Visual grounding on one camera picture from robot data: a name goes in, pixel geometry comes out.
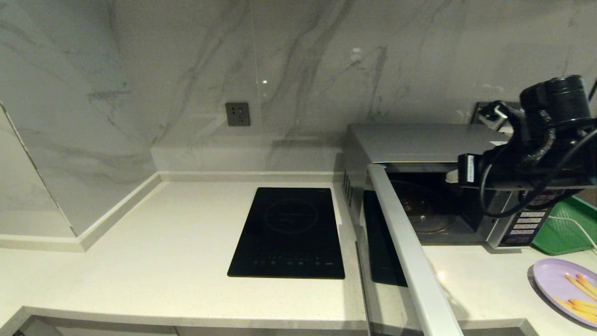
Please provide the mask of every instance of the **black cable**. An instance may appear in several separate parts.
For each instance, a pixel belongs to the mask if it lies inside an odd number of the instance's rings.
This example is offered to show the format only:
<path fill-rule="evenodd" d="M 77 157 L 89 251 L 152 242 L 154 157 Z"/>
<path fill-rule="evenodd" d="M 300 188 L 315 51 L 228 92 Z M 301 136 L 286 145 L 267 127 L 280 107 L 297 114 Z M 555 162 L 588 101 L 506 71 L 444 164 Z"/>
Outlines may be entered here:
<path fill-rule="evenodd" d="M 511 209 L 506 210 L 504 212 L 490 213 L 487 210 L 487 205 L 485 204 L 485 183 L 487 182 L 487 176 L 489 175 L 489 172 L 491 171 L 491 168 L 493 167 L 494 162 L 496 161 L 497 157 L 504 150 L 500 151 L 500 153 L 497 156 L 495 156 L 493 158 L 493 160 L 491 160 L 491 163 L 487 165 L 487 167 L 483 171 L 483 175 L 481 177 L 481 184 L 479 186 L 479 202 L 481 205 L 481 209 L 487 216 L 493 217 L 493 218 L 508 217 L 508 216 L 513 215 L 514 213 L 519 212 L 520 210 L 524 209 L 529 203 L 531 203 L 535 199 L 535 197 L 537 197 L 539 194 L 541 194 L 543 192 L 543 190 L 545 190 L 545 188 L 547 187 L 549 182 L 551 182 L 551 180 L 556 177 L 556 175 L 560 172 L 560 170 L 562 170 L 562 168 L 564 168 L 564 165 L 566 165 L 568 163 L 568 160 L 570 160 L 570 158 L 572 156 L 574 156 L 580 150 L 580 148 L 585 146 L 585 144 L 587 144 L 595 136 L 597 136 L 597 129 L 590 132 L 581 141 L 579 141 L 574 147 L 570 148 L 568 150 L 568 152 L 566 152 L 566 154 L 558 162 L 558 164 L 552 169 L 552 171 L 549 172 L 549 174 L 547 174 L 547 176 L 541 181 L 541 183 L 538 184 L 538 186 L 535 189 L 533 189 L 532 191 L 530 191 L 527 194 L 527 196 L 522 200 L 522 202 L 518 203 L 516 206 L 514 206 Z"/>
<path fill-rule="evenodd" d="M 522 203 L 522 201 L 524 200 L 524 190 L 520 190 L 518 192 L 518 203 Z"/>
<path fill-rule="evenodd" d="M 595 90 L 597 90 L 597 78 L 595 78 L 595 83 L 593 83 L 593 88 L 591 88 L 591 92 L 589 93 L 589 101 L 591 101 L 591 99 L 593 99 Z"/>

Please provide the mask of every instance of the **wall socket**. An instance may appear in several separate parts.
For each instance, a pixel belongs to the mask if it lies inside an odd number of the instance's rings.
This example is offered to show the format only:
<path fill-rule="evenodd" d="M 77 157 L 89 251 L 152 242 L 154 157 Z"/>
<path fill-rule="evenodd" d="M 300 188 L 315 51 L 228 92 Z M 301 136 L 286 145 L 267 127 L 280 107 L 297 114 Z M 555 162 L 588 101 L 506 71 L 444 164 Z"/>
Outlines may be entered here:
<path fill-rule="evenodd" d="M 477 104 L 475 104 L 475 108 L 473 109 L 473 115 L 470 118 L 470 124 L 482 124 L 483 122 L 481 120 L 479 120 L 478 118 L 478 112 L 486 107 L 487 105 L 491 104 L 493 102 L 477 102 Z M 520 109 L 521 108 L 521 104 L 519 102 L 504 102 L 506 103 L 506 105 L 508 105 L 511 108 L 515 108 L 515 109 Z"/>
<path fill-rule="evenodd" d="M 228 126 L 250 126 L 248 103 L 226 103 Z"/>

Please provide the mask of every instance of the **cable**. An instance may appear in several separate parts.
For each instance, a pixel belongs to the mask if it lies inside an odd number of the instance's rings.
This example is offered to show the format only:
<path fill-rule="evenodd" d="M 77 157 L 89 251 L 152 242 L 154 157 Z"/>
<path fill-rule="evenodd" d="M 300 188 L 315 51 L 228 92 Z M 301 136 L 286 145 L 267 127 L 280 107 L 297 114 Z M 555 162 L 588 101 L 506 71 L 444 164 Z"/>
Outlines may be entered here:
<path fill-rule="evenodd" d="M 514 213 L 519 212 L 520 210 L 524 209 L 529 203 L 531 203 L 535 199 L 535 197 L 539 196 L 539 194 L 541 194 L 543 192 L 543 190 L 545 190 L 545 188 L 547 187 L 549 182 L 551 182 L 556 177 L 556 175 L 560 172 L 560 170 L 562 170 L 562 168 L 564 168 L 564 165 L 566 165 L 568 163 L 568 160 L 570 160 L 570 158 L 572 156 L 574 156 L 580 150 L 580 148 L 585 146 L 585 144 L 587 144 L 595 136 L 597 136 L 597 129 L 594 129 L 592 132 L 590 132 L 588 135 L 586 135 L 581 141 L 579 141 L 574 147 L 570 148 L 568 150 L 568 152 L 566 152 L 566 154 L 564 154 L 564 156 L 561 158 L 561 160 L 558 162 L 558 164 L 552 169 L 552 171 L 549 172 L 549 174 L 547 174 L 547 176 L 541 181 L 541 183 L 539 183 L 536 188 L 534 188 L 532 191 L 530 191 L 527 194 L 527 196 L 516 206 L 514 206 L 504 212 L 490 213 L 487 210 L 487 205 L 485 204 L 485 183 L 487 182 L 487 176 L 489 175 L 489 172 L 491 171 L 491 168 L 493 167 L 494 162 L 496 161 L 497 157 L 499 155 L 501 155 L 502 152 L 504 151 L 504 150 L 501 150 L 500 153 L 497 156 L 495 156 L 493 158 L 493 160 L 491 160 L 491 163 L 487 165 L 487 167 L 483 171 L 483 175 L 481 176 L 481 184 L 479 186 L 479 202 L 481 205 L 481 209 L 487 216 L 493 217 L 493 218 L 508 217 L 508 216 L 513 215 Z"/>
<path fill-rule="evenodd" d="M 576 226 L 578 226 L 578 228 L 584 233 L 584 235 L 587 237 L 587 239 L 589 239 L 589 241 L 591 242 L 591 245 L 593 245 L 593 248 L 597 250 L 597 245 L 595 244 L 595 242 L 593 241 L 593 239 L 591 238 L 591 236 L 589 236 L 589 234 L 587 233 L 587 231 L 584 230 L 584 228 L 575 220 L 573 220 L 572 218 L 566 218 L 566 217 L 555 217 L 555 216 L 549 216 L 549 218 L 552 219 L 564 219 L 566 221 L 572 221 L 576 224 Z"/>
<path fill-rule="evenodd" d="M 597 90 L 597 78 L 595 78 L 595 83 L 593 84 L 593 88 L 591 88 L 591 92 L 589 93 L 589 101 L 591 101 L 591 99 L 593 99 L 595 90 Z"/>

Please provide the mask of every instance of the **white cable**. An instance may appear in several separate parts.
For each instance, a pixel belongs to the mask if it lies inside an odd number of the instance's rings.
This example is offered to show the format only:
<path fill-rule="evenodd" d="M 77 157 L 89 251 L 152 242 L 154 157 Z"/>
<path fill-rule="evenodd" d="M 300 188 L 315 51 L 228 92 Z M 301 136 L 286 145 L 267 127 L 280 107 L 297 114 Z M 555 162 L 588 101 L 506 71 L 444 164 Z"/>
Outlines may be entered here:
<path fill-rule="evenodd" d="M 584 228 L 575 220 L 573 220 L 572 218 L 566 218 L 566 217 L 554 217 L 554 216 L 549 216 L 549 218 L 553 218 L 553 219 L 564 219 L 566 221 L 573 221 L 576 226 L 578 226 L 578 228 L 584 233 L 584 235 L 587 237 L 587 239 L 589 239 L 589 241 L 591 242 L 591 245 L 593 245 L 593 247 L 597 250 L 597 245 L 595 244 L 595 242 L 593 241 L 593 239 L 591 239 L 591 237 L 589 236 L 589 234 L 587 233 L 587 231 L 584 230 Z"/>

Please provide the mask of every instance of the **microwave keypad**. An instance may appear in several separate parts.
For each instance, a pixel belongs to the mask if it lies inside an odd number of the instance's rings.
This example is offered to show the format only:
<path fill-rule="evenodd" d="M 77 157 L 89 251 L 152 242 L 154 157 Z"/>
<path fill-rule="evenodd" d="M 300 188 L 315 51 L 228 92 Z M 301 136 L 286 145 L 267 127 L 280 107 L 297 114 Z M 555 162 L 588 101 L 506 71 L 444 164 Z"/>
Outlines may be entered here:
<path fill-rule="evenodd" d="M 551 191 L 539 195 L 531 204 L 541 204 L 555 198 Z M 551 209 L 542 211 L 523 211 L 515 215 L 506 234 L 501 239 L 500 246 L 528 246 L 535 235 L 539 232 L 541 225 L 549 216 Z"/>

